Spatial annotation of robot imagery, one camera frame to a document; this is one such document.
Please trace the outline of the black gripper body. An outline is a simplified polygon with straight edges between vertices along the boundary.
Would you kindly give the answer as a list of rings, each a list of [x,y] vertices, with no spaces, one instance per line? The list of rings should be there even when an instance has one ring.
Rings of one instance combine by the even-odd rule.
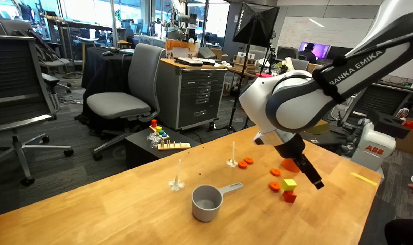
[[[305,143],[299,135],[294,135],[288,142],[275,147],[282,158],[297,158],[303,149]]]

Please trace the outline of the white ABB robot base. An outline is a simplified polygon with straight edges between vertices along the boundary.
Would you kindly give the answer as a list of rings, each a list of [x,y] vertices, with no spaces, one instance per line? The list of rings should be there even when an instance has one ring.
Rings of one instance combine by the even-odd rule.
[[[396,142],[392,136],[378,132],[367,120],[362,120],[362,131],[351,161],[370,170],[380,170],[384,159],[395,150]]]

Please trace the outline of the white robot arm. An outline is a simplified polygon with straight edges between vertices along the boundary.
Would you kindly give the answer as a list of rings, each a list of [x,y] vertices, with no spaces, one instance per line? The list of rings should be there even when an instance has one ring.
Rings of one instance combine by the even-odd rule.
[[[350,52],[311,72],[294,70],[257,78],[238,97],[257,127],[253,142],[290,158],[320,189],[322,181],[303,155],[299,134],[331,108],[413,60],[413,0],[382,0],[371,27]]]

